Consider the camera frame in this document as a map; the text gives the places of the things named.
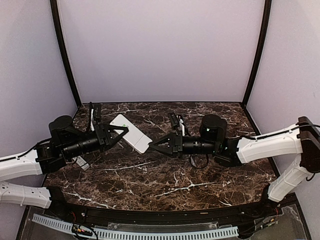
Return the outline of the white remote green buttons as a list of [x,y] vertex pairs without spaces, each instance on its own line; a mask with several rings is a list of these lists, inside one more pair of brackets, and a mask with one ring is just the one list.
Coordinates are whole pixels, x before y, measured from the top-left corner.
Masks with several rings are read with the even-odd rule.
[[136,150],[138,153],[143,154],[149,148],[149,143],[152,140],[139,130],[131,121],[124,115],[118,114],[111,122],[111,125],[118,127],[127,127],[128,133],[123,136],[123,139]]

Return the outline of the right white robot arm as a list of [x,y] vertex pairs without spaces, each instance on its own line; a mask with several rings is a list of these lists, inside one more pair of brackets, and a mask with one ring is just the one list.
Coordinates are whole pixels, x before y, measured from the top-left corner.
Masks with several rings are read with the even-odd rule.
[[275,203],[282,201],[303,180],[310,180],[320,172],[320,127],[305,116],[283,130],[235,138],[226,136],[227,121],[214,114],[202,118],[199,136],[184,134],[182,121],[174,113],[168,116],[176,132],[149,144],[151,149],[168,157],[211,155],[216,163],[230,168],[264,158],[296,155],[280,177],[265,188],[261,201],[255,205],[255,213],[260,217],[273,211]]

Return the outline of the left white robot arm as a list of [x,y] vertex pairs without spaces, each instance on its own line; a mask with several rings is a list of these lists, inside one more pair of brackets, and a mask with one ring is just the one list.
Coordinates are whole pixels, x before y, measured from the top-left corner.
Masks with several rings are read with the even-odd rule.
[[54,173],[73,158],[95,151],[105,152],[129,132],[125,126],[98,123],[85,132],[74,127],[69,115],[56,118],[49,125],[51,137],[36,143],[23,153],[0,159],[0,201],[51,210],[67,218],[70,206],[58,187],[29,187],[9,183],[11,179]]

